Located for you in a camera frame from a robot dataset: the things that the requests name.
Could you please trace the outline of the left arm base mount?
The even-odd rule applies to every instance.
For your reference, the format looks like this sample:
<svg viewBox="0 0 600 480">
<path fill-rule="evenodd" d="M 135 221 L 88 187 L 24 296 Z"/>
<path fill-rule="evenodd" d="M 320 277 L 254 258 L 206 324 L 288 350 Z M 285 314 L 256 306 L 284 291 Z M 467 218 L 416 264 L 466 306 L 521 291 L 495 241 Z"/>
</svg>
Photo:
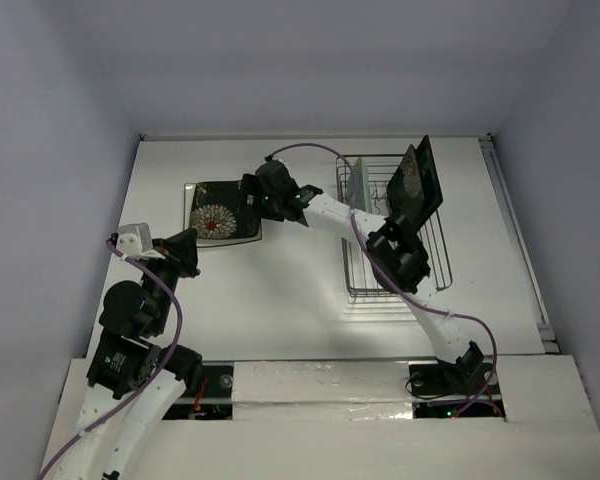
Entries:
<svg viewBox="0 0 600 480">
<path fill-rule="evenodd" d="M 205 363 L 202 379 L 186 390 L 164 414 L 164 420 L 231 420 L 233 363 Z"/>
</svg>

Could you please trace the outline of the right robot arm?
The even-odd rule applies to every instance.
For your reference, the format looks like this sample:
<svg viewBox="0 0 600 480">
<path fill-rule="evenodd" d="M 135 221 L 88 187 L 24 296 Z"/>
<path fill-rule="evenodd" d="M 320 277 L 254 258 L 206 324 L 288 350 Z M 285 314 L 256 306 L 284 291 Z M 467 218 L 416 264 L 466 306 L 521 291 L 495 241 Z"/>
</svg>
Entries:
<svg viewBox="0 0 600 480">
<path fill-rule="evenodd" d="M 461 316 L 436 307 L 429 256 L 403 214 L 373 215 L 307 184 L 300 186 L 277 159 L 242 176 L 247 204 L 264 219 L 296 222 L 358 244 L 377 282 L 400 296 L 427 335 L 440 365 L 442 384 L 457 394 L 479 376 L 484 354 L 461 329 Z"/>
</svg>

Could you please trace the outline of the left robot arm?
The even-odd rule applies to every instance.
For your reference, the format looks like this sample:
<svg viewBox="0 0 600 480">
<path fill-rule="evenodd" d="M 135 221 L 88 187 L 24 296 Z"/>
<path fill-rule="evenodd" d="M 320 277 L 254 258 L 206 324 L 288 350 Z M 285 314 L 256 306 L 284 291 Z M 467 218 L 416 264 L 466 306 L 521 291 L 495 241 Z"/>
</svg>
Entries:
<svg viewBox="0 0 600 480">
<path fill-rule="evenodd" d="M 98 345 L 73 436 L 42 467 L 41 479 L 129 479 L 149 436 L 181 395 L 202 381 L 199 353 L 163 334 L 169 314 L 183 329 L 175 296 L 179 280 L 198 276 L 197 232 L 154 239 L 145 223 L 121 226 L 106 242 L 119 260 L 141 271 L 105 293 Z"/>
</svg>

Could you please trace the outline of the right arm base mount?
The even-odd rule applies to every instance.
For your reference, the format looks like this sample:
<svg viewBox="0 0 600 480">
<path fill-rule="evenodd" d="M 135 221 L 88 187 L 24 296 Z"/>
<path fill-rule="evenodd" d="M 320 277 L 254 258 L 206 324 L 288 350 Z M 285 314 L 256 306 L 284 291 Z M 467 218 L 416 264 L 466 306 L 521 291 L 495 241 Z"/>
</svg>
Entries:
<svg viewBox="0 0 600 480">
<path fill-rule="evenodd" d="M 478 370 L 478 376 L 466 386 L 452 386 L 437 363 L 409 365 L 405 390 L 411 396 L 415 419 L 452 419 L 487 384 L 485 391 L 461 414 L 461 418 L 501 418 L 506 410 L 498 377 L 491 376 L 490 363 Z"/>
</svg>

